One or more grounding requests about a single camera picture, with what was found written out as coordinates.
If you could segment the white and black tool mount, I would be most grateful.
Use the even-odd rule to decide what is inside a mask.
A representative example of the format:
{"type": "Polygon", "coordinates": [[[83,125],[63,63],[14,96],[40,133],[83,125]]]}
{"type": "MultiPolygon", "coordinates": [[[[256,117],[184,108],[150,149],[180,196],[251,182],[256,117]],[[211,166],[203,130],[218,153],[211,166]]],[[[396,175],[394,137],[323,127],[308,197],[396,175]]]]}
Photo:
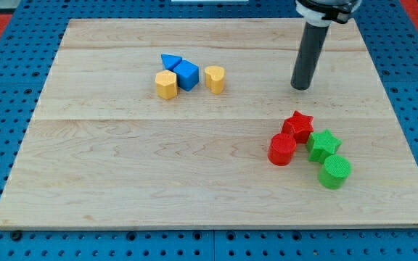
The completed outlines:
{"type": "Polygon", "coordinates": [[[361,6],[361,0],[295,0],[296,11],[316,27],[332,22],[346,24],[361,6]]]}

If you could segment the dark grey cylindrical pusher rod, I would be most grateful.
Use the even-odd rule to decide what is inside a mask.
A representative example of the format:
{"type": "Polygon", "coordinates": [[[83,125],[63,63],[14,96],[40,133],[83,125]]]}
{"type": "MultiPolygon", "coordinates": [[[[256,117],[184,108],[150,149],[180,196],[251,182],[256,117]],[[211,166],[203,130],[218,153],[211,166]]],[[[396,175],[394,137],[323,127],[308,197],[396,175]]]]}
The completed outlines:
{"type": "Polygon", "coordinates": [[[310,87],[328,30],[329,27],[305,24],[290,81],[293,88],[304,91],[310,87]]]}

